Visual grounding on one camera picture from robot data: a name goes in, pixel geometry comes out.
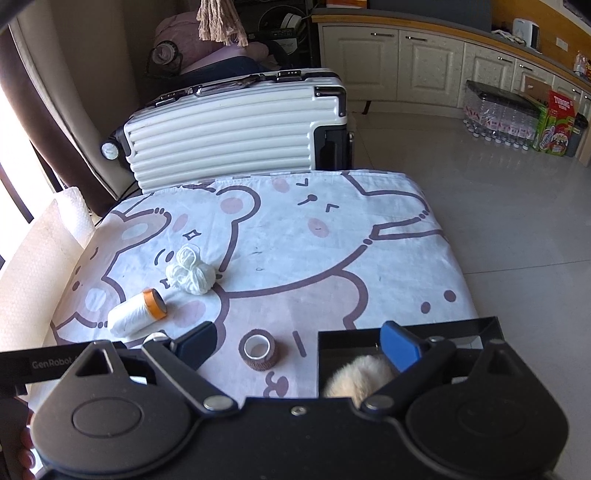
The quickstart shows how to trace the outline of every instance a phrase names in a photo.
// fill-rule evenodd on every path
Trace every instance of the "white suitcase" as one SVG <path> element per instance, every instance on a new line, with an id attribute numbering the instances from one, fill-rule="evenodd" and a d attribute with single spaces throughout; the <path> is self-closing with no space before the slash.
<path id="1" fill-rule="evenodd" d="M 228 175 L 349 169 L 346 124 L 335 73 L 290 70 L 162 95 L 105 144 L 119 144 L 149 193 Z"/>

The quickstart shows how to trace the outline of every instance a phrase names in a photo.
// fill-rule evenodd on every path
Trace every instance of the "window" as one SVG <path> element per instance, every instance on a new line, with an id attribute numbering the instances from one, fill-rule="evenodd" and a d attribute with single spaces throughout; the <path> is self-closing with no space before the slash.
<path id="1" fill-rule="evenodd" d="M 0 268 L 14 255 L 53 188 L 37 153 L 0 90 Z"/>

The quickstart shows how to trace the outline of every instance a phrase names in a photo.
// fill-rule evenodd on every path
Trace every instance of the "white yarn ball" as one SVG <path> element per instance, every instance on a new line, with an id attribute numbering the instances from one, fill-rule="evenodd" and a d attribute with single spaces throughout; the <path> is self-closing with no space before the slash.
<path id="1" fill-rule="evenodd" d="M 216 282 L 216 270 L 201 261 L 198 247 L 184 245 L 177 252 L 176 262 L 166 267 L 166 278 L 172 287 L 192 295 L 203 295 Z"/>

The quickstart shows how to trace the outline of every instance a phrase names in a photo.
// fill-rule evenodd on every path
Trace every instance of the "tiled floor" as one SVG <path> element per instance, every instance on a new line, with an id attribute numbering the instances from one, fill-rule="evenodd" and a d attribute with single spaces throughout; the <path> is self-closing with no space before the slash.
<path id="1" fill-rule="evenodd" d="M 481 316 L 565 410 L 557 472 L 587 478 L 591 451 L 591 168 L 473 138 L 461 120 L 355 115 L 356 167 L 424 190 Z"/>

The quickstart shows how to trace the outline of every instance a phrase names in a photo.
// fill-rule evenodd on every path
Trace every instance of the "white kitchen cabinet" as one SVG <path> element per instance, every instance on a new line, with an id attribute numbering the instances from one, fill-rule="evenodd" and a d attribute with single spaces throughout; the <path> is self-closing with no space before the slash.
<path id="1" fill-rule="evenodd" d="M 400 31 L 398 101 L 457 106 L 464 42 Z"/>
<path id="2" fill-rule="evenodd" d="M 486 83 L 502 90 L 511 90 L 515 58 L 500 51 L 466 43 L 460 82 L 458 108 L 464 106 L 466 81 Z"/>
<path id="3" fill-rule="evenodd" d="M 338 73 L 349 100 L 396 100 L 398 30 L 325 25 L 323 66 Z"/>
<path id="4" fill-rule="evenodd" d="M 541 67 L 532 65 L 523 60 L 517 60 L 515 62 L 515 71 L 513 73 L 513 84 L 511 89 L 514 92 L 523 92 L 525 88 L 525 77 L 530 77 L 535 80 L 552 85 L 554 81 L 554 74 L 548 70 L 544 70 Z"/>
<path id="5" fill-rule="evenodd" d="M 589 120 L 589 114 L 591 113 L 591 93 L 583 91 L 579 113 Z"/>
<path id="6" fill-rule="evenodd" d="M 581 94 L 583 93 L 583 91 L 579 87 L 573 85 L 570 82 L 567 82 L 566 80 L 562 79 L 561 77 L 558 77 L 557 75 L 554 75 L 554 81 L 552 82 L 552 90 L 572 98 L 575 103 L 580 103 Z"/>

